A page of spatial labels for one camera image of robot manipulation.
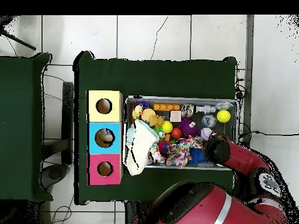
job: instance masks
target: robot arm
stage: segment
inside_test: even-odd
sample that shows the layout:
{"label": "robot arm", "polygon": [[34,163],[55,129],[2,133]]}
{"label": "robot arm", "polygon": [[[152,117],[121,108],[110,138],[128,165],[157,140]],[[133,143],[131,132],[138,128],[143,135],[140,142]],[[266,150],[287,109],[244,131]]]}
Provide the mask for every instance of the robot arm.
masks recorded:
{"label": "robot arm", "polygon": [[165,191],[140,224],[287,224],[279,186],[262,158],[220,134],[211,136],[204,152],[244,175],[245,202],[214,184],[185,181]]}

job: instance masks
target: green tablecloth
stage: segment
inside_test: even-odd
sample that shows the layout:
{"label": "green tablecloth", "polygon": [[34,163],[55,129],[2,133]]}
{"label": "green tablecloth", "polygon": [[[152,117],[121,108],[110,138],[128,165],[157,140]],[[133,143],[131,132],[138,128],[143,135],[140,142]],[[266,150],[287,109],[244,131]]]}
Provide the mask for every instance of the green tablecloth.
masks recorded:
{"label": "green tablecloth", "polygon": [[87,185],[86,176],[86,90],[118,90],[128,95],[234,99],[237,61],[128,61],[93,59],[81,52],[74,61],[75,72],[75,201],[154,200],[178,181],[209,181],[228,192],[232,171],[145,169],[130,176],[124,167],[120,185]]}
{"label": "green tablecloth", "polygon": [[41,75],[50,57],[0,57],[0,199],[51,199],[39,185]]}

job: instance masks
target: red ball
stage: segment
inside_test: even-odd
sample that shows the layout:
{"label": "red ball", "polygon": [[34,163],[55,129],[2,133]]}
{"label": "red ball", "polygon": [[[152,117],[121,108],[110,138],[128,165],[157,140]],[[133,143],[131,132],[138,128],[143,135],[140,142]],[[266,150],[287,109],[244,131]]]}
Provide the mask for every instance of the red ball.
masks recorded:
{"label": "red ball", "polygon": [[178,138],[180,138],[183,135],[183,132],[182,132],[182,130],[180,128],[175,127],[172,130],[171,135],[172,135],[173,138],[178,139]]}

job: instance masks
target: shape sorter box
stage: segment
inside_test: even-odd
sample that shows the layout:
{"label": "shape sorter box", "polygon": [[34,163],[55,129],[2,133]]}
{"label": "shape sorter box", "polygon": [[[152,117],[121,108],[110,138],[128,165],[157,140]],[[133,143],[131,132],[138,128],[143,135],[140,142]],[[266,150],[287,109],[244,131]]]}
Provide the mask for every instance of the shape sorter box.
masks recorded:
{"label": "shape sorter box", "polygon": [[[96,143],[98,131],[108,130],[113,137],[108,145],[99,146]],[[89,123],[89,154],[120,154],[121,153],[121,123],[120,122],[90,122]]]}
{"label": "shape sorter box", "polygon": [[[112,166],[111,173],[108,176],[101,176],[99,173],[99,166],[102,163],[108,163]],[[89,186],[120,184],[123,175],[121,155],[90,155],[88,171]]]}
{"label": "shape sorter box", "polygon": [[[89,122],[122,122],[123,95],[119,91],[87,90],[88,98],[87,120]],[[107,111],[101,113],[99,106],[102,102]]]}

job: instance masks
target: yellow ball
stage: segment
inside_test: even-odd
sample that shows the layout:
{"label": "yellow ball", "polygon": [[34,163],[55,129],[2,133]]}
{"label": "yellow ball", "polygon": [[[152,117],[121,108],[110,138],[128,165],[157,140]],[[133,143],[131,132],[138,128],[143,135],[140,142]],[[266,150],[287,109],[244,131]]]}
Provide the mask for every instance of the yellow ball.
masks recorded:
{"label": "yellow ball", "polygon": [[164,121],[164,123],[162,124],[162,131],[165,134],[171,133],[173,129],[173,125],[171,122],[169,122],[168,120]]}
{"label": "yellow ball", "polygon": [[230,120],[231,114],[227,110],[221,110],[217,113],[217,120],[221,123],[226,123]]}

